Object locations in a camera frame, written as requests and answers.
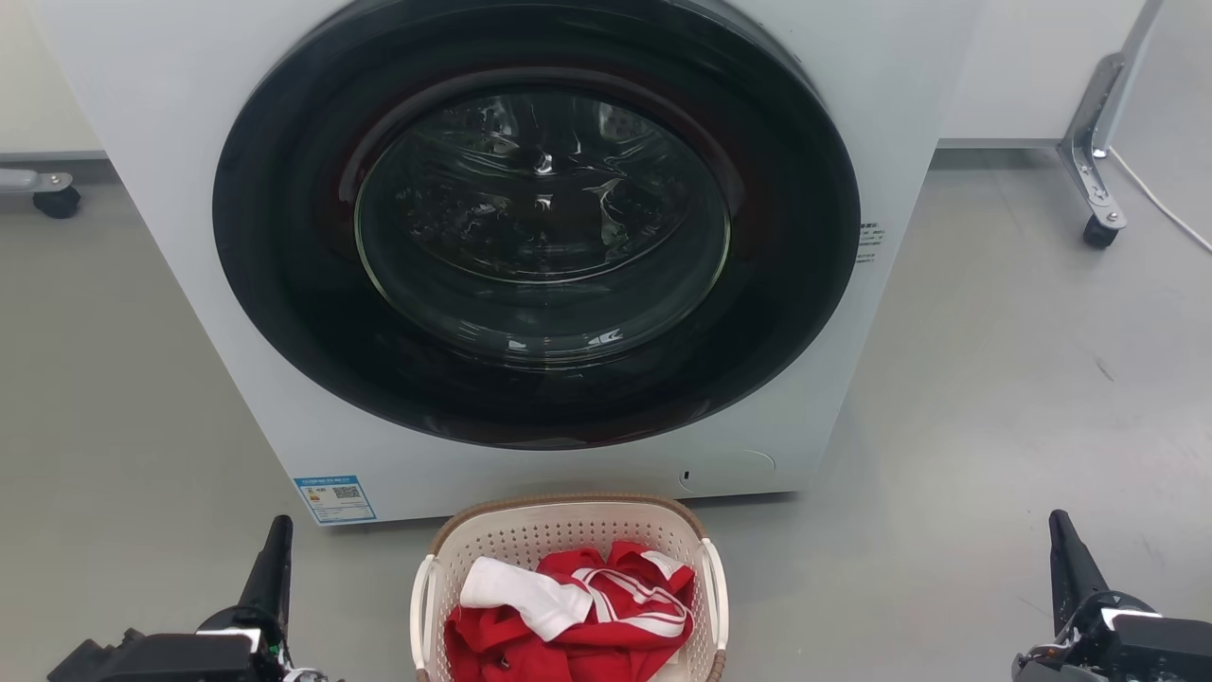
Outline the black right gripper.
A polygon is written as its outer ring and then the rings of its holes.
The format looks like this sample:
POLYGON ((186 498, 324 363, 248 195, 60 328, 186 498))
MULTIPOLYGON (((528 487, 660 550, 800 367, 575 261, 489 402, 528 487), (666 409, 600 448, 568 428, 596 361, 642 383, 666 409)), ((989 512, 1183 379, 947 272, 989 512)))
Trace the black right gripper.
POLYGON ((1065 510, 1048 517, 1056 637, 1011 664, 1013 681, 1210 681, 1210 621, 1161 617, 1109 591, 1065 510))

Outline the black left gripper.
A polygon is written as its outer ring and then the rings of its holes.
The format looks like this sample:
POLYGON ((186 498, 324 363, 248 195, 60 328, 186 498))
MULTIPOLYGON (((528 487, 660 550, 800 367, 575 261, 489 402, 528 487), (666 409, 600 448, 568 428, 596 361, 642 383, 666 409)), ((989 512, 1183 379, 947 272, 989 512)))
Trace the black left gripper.
POLYGON ((195 632, 144 635, 128 629, 116 646, 84 640, 48 681, 328 681, 292 663, 286 632, 295 522, 278 515, 238 604, 195 632))

